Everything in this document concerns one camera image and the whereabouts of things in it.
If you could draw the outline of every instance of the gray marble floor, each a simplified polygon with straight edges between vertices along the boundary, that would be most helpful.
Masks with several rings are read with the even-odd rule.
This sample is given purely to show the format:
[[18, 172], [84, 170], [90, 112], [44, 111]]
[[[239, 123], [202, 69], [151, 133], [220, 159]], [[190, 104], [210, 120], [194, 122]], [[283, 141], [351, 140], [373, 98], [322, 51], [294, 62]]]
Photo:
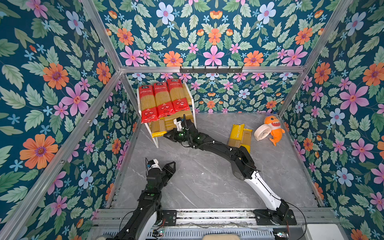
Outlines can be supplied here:
[[[197, 129], [217, 141], [227, 142], [232, 124], [255, 130], [264, 114], [197, 114]], [[182, 147], [159, 138], [157, 149], [142, 127], [113, 208], [136, 208], [146, 185], [144, 158], [160, 166], [175, 161], [176, 173], [162, 190], [164, 208], [265, 208], [261, 198], [244, 181], [233, 176], [228, 161], [210, 152]], [[251, 156], [265, 182], [281, 198], [298, 207], [316, 207], [317, 201], [297, 160], [288, 134], [275, 147], [265, 138], [252, 139]]]

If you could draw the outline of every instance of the aluminum frame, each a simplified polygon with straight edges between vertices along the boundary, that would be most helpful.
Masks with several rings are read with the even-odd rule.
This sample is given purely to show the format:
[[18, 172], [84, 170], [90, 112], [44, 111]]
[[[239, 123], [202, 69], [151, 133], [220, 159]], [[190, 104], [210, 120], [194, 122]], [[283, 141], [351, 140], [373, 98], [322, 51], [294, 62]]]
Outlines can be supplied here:
[[123, 73], [303, 73], [303, 66], [259, 66], [259, 67], [128, 67], [123, 66]]
[[297, 77], [295, 83], [293, 84], [291, 90], [289, 91], [287, 97], [284, 100], [283, 105], [281, 106], [278, 115], [283, 118], [284, 112], [288, 108], [291, 101], [294, 99], [294, 96], [296, 95], [297, 91], [300, 89], [301, 84], [303, 83], [303, 80], [308, 76], [308, 73], [310, 72], [312, 66], [315, 64], [317, 58], [319, 57], [321, 51], [327, 44], [331, 34], [341, 21], [342, 17], [346, 13], [349, 5], [353, 2], [353, 0], [340, 0], [338, 5], [336, 6], [335, 11], [332, 13], [331, 17], [329, 18], [329, 21], [324, 27], [324, 31], [321, 34], [318, 42], [316, 43], [316, 46], [311, 51], [307, 61], [304, 65], [304, 71]]
[[34, 213], [35, 209], [39, 205], [40, 200], [45, 196], [51, 183], [55, 181], [60, 170], [63, 168], [64, 163], [72, 154], [73, 149], [75, 149], [78, 142], [81, 141], [81, 138], [89, 127], [89, 123], [96, 117], [120, 77], [121, 72], [115, 73], [107, 85], [105, 85], [99, 96], [97, 96], [96, 100], [89, 107], [80, 122], [56, 153], [55, 157], [45, 168], [33, 187], [28, 191], [15, 213], [3, 226], [0, 231], [0, 239], [15, 239], [19, 231], [25, 226], [29, 217]]

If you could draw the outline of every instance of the spaghetti package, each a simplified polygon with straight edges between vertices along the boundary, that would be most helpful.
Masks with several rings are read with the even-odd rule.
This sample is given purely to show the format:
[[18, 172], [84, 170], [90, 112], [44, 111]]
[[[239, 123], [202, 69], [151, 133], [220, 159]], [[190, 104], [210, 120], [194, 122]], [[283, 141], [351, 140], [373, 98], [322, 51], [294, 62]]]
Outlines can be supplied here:
[[141, 106], [141, 123], [159, 120], [153, 87], [140, 86], [139, 97]]
[[180, 79], [167, 79], [169, 94], [176, 112], [189, 110], [187, 98], [184, 94]]
[[153, 84], [153, 90], [155, 92], [155, 99], [159, 118], [174, 114], [175, 109], [173, 108], [172, 102], [170, 100], [167, 83], [155, 83]]

